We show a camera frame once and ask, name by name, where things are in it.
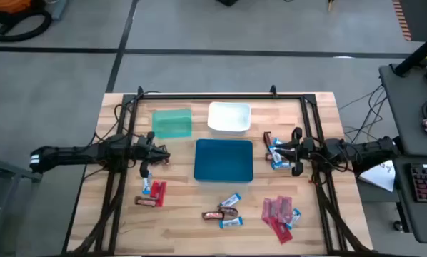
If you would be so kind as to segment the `blue plastic bin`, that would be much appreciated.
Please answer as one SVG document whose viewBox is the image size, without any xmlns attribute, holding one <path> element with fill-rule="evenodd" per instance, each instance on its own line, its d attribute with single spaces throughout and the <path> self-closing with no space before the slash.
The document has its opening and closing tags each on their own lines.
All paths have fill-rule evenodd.
<svg viewBox="0 0 427 257">
<path fill-rule="evenodd" d="M 252 142 L 226 139 L 197 140 L 194 178 L 203 182 L 251 182 L 253 180 Z"/>
</svg>

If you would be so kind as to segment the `hazard-striped floor mat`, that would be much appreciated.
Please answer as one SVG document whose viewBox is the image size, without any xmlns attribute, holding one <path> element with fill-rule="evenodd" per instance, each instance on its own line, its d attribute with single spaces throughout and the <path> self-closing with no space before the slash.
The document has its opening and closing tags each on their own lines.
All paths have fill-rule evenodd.
<svg viewBox="0 0 427 257">
<path fill-rule="evenodd" d="M 403 37 L 427 41 L 427 0 L 392 0 Z"/>
</svg>

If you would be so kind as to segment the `orange vacuum cleaner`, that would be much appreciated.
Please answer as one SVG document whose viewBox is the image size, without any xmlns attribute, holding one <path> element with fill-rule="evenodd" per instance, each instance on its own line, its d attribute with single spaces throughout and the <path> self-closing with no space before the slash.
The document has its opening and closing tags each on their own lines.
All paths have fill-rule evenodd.
<svg viewBox="0 0 427 257">
<path fill-rule="evenodd" d="M 9 14 L 24 11 L 31 6 L 31 0 L 0 0 L 0 12 Z"/>
</svg>

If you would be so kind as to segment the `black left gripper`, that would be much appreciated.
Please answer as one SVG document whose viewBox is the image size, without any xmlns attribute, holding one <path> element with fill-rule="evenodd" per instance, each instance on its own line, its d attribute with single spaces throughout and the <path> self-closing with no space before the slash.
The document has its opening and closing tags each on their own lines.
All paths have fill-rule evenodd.
<svg viewBox="0 0 427 257">
<path fill-rule="evenodd" d="M 153 163 L 160 163 L 161 160 L 165 158 L 154 158 L 154 132 L 148 132 L 145 136 L 139 135 L 137 142 L 132 146 L 132 157 L 133 161 L 141 161 L 139 167 L 139 173 L 142 178 L 149 177 L 149 168 L 148 166 Z M 170 156 L 166 145 L 161 145 L 157 147 L 159 153 Z"/>
</svg>

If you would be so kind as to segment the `grey desk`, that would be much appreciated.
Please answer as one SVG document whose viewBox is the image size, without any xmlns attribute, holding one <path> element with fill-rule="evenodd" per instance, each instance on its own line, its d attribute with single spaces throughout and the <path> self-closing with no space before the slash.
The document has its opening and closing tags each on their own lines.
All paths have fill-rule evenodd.
<svg viewBox="0 0 427 257">
<path fill-rule="evenodd" d="M 403 77 L 395 75 L 389 65 L 378 71 L 401 140 L 401 155 L 393 160 L 401 203 L 415 239 L 427 243 L 427 203 L 415 200 L 410 167 L 412 163 L 427 164 L 427 133 L 421 125 L 422 107 L 427 102 L 427 69 L 416 67 Z"/>
</svg>

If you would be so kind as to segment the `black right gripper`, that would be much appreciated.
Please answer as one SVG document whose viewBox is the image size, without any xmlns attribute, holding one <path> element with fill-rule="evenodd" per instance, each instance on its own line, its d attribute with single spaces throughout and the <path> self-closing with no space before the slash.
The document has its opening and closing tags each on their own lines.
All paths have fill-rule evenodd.
<svg viewBox="0 0 427 257">
<path fill-rule="evenodd" d="M 278 150 L 278 154 L 286 159 L 293 159 L 292 176 L 300 176 L 303 173 L 301 159 L 310 160 L 311 153 L 315 150 L 313 138 L 303 138 L 302 132 L 302 128 L 296 127 L 291 134 L 290 142 L 276 144 L 276 148 L 290 149 L 290 151 Z"/>
</svg>

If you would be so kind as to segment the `white plastic bin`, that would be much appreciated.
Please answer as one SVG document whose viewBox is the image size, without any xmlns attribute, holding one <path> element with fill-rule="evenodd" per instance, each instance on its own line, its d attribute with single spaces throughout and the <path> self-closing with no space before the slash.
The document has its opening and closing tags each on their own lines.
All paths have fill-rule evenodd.
<svg viewBox="0 0 427 257">
<path fill-rule="evenodd" d="M 251 127 L 251 107 L 245 103 L 213 101 L 209 104 L 207 124 L 216 131 L 247 131 Z"/>
</svg>

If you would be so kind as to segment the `green translucent plastic bin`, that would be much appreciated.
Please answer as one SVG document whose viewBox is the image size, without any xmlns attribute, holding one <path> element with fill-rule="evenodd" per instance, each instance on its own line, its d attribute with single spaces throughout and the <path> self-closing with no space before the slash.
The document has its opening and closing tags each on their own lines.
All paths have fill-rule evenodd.
<svg viewBox="0 0 427 257">
<path fill-rule="evenodd" d="M 156 138 L 191 137 L 191 109 L 170 109 L 152 113 L 152 131 Z"/>
</svg>

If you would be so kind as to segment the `white paper sheet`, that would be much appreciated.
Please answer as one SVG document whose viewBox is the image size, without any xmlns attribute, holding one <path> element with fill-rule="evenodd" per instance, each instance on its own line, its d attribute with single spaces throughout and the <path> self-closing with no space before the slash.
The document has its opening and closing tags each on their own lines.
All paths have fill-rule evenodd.
<svg viewBox="0 0 427 257">
<path fill-rule="evenodd" d="M 396 170 L 392 160 L 388 160 L 362 172 L 359 178 L 362 181 L 392 193 L 396 178 Z"/>
</svg>

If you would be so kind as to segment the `black monitor pole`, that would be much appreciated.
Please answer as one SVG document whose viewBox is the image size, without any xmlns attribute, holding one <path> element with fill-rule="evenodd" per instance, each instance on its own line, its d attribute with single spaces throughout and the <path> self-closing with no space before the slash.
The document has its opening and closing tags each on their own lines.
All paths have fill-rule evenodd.
<svg viewBox="0 0 427 257">
<path fill-rule="evenodd" d="M 416 49 L 410 56 L 404 59 L 399 65 L 392 66 L 392 70 L 397 76 L 404 76 L 411 68 L 422 62 L 427 57 L 427 41 Z"/>
</svg>

